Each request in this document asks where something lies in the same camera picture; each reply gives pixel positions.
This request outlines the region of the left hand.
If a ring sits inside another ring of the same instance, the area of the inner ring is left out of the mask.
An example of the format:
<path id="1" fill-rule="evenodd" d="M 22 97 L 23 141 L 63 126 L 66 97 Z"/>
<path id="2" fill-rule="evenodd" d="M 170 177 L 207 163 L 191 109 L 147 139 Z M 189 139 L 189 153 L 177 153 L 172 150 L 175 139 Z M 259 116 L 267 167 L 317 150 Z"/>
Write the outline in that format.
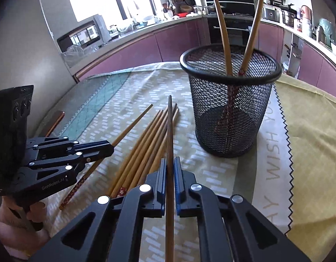
<path id="1" fill-rule="evenodd" d="M 9 254 L 18 260 L 27 260 L 49 240 L 48 231 L 30 231 L 13 211 L 21 210 L 13 198 L 3 196 L 0 206 L 0 240 Z"/>

